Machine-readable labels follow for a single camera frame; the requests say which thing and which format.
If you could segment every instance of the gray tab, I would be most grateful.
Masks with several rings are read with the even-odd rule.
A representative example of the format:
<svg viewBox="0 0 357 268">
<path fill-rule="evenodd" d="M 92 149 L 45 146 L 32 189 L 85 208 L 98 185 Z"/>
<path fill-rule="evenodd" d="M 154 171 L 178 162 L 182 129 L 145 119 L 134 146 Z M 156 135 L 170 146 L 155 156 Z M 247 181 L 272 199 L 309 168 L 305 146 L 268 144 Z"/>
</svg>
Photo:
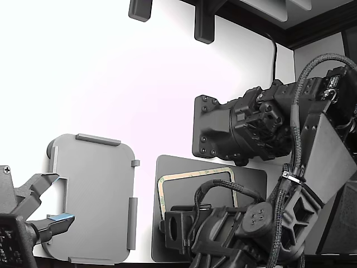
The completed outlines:
<svg viewBox="0 0 357 268">
<path fill-rule="evenodd" d="M 132 167 L 140 166 L 140 160 L 133 160 L 132 161 Z"/>
<path fill-rule="evenodd" d="M 91 136 L 91 135 L 86 135 L 86 134 L 77 134 L 76 140 L 89 141 L 89 142 L 94 142 L 94 143 L 99 143 L 99 144 L 110 145 L 110 146 L 118 146 L 122 143 L 121 141 L 112 140 L 111 138 L 102 138 L 102 137 L 96 137 L 96 136 Z"/>
<path fill-rule="evenodd" d="M 94 265 L 113 265 L 114 262 L 112 260 L 105 260 L 105 259 L 89 259 L 89 258 L 75 258 L 75 257 L 68 257 L 68 261 L 71 264 L 94 264 Z"/>
<path fill-rule="evenodd" d="M 127 249 L 135 250 L 136 248 L 136 224 L 138 213 L 138 198 L 129 198 L 129 218 L 128 218 L 128 239 Z"/>
</svg>

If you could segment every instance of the black cable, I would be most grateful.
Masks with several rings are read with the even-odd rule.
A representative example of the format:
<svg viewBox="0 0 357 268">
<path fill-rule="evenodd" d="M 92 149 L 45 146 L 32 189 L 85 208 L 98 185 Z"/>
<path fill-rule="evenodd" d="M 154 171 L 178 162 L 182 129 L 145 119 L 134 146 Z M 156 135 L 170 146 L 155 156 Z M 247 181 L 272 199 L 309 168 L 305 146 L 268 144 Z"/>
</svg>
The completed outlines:
<svg viewBox="0 0 357 268">
<path fill-rule="evenodd" d="M 278 256 L 280 252 L 281 234 L 282 234 L 283 207 L 284 207 L 285 197 L 290 187 L 291 187 L 291 181 L 287 179 L 283 179 L 279 187 L 279 193 L 275 204 L 275 210 L 274 210 L 275 232 L 273 237 L 271 253 L 267 263 L 267 268 L 274 268 L 278 261 Z"/>
<path fill-rule="evenodd" d="M 349 58 L 334 54 L 334 53 L 327 53 L 320 55 L 314 58 L 312 61 L 309 62 L 303 69 L 297 83 L 296 83 L 296 92 L 295 97 L 291 105 L 291 118 L 290 118 L 290 127 L 291 133 L 293 136 L 293 143 L 294 143 L 294 153 L 295 159 L 293 159 L 293 170 L 296 171 L 301 167 L 301 158 L 302 158 L 302 146 L 301 146 L 301 134 L 300 134 L 300 115 L 299 115 L 299 100 L 302 93 L 303 86 L 305 81 L 307 80 L 308 75 L 310 72 L 318 65 L 328 60 L 336 60 L 346 65 L 350 66 L 353 70 L 357 71 L 357 65 Z"/>
<path fill-rule="evenodd" d="M 198 224 L 199 218 L 200 218 L 200 206 L 202 204 L 203 199 L 205 198 L 207 192 L 212 189 L 213 187 L 225 187 L 230 190 L 236 191 L 238 193 L 247 195 L 249 197 L 254 198 L 255 202 L 263 202 L 264 199 L 260 196 L 260 194 L 254 190 L 250 190 L 248 188 L 245 188 L 244 186 L 237 184 L 237 183 L 232 183 L 231 181 L 226 181 L 226 180 L 209 180 L 205 183 L 203 183 L 196 191 L 194 201 L 195 201 L 195 210 L 196 210 L 196 216 L 195 220 L 191 226 L 191 229 L 189 231 L 189 234 L 187 235 L 187 243 L 188 243 L 188 253 L 189 257 L 191 257 L 191 247 L 192 243 L 195 240 L 195 234 L 194 230 Z"/>
<path fill-rule="evenodd" d="M 273 58 L 273 80 L 276 78 L 276 69 L 277 69 L 277 56 L 278 56 L 278 46 L 275 40 L 272 38 L 272 36 L 268 33 L 265 33 L 265 35 L 273 42 L 274 45 L 274 58 Z"/>
<path fill-rule="evenodd" d="M 297 268 L 305 268 L 305 254 L 302 253 L 297 260 Z"/>
</svg>

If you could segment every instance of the bolt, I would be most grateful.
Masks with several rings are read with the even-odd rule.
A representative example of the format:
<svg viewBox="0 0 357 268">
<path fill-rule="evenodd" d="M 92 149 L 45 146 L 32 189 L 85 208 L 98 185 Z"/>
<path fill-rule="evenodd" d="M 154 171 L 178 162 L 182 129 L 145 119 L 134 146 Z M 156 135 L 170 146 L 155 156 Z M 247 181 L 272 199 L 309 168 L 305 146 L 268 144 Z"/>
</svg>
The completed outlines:
<svg viewBox="0 0 357 268">
<path fill-rule="evenodd" d="M 261 98 L 263 98 L 263 94 L 260 94 L 257 98 L 257 101 L 259 101 Z"/>
<path fill-rule="evenodd" d="M 11 170 L 10 170 L 10 167 L 9 166 L 5 166 L 4 167 L 4 173 L 5 174 L 10 174 Z"/>
<path fill-rule="evenodd" d="M 269 113 L 269 112 L 271 112 L 272 111 L 272 107 L 269 105 L 269 106 L 267 106 L 266 107 L 266 113 Z"/>
</svg>

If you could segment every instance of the metal bracket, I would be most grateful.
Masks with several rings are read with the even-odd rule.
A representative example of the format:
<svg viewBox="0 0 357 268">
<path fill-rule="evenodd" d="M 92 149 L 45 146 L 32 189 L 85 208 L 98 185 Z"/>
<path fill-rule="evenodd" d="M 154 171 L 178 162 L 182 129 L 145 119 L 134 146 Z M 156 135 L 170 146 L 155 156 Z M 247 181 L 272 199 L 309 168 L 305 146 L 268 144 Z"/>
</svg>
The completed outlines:
<svg viewBox="0 0 357 268">
<path fill-rule="evenodd" d="M 205 44 L 214 41 L 215 15 L 228 0 L 197 0 L 195 39 Z M 146 22 L 151 17 L 152 0 L 131 0 L 129 17 Z"/>
<path fill-rule="evenodd" d="M 35 174 L 19 188 L 14 188 L 10 168 L 0 166 L 0 213 L 18 214 L 24 220 L 29 218 L 41 205 L 40 196 L 59 179 L 58 174 Z"/>
<path fill-rule="evenodd" d="M 130 0 L 129 17 L 146 22 L 151 17 L 152 0 Z"/>
<path fill-rule="evenodd" d="M 205 44 L 214 41 L 215 15 L 227 0 L 197 0 L 195 39 Z"/>
</svg>

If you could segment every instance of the screw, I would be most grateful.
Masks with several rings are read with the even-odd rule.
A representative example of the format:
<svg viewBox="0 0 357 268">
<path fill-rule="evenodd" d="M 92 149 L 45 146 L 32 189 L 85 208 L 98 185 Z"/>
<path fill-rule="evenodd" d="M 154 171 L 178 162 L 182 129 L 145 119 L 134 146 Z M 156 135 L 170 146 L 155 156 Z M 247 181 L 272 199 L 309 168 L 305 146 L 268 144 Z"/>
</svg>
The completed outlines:
<svg viewBox="0 0 357 268">
<path fill-rule="evenodd" d="M 257 98 L 257 101 L 260 100 L 261 98 L 263 98 L 263 94 L 260 94 Z"/>
<path fill-rule="evenodd" d="M 10 174 L 11 170 L 10 170 L 10 167 L 9 166 L 5 166 L 4 167 L 4 173 L 5 174 Z"/>
</svg>

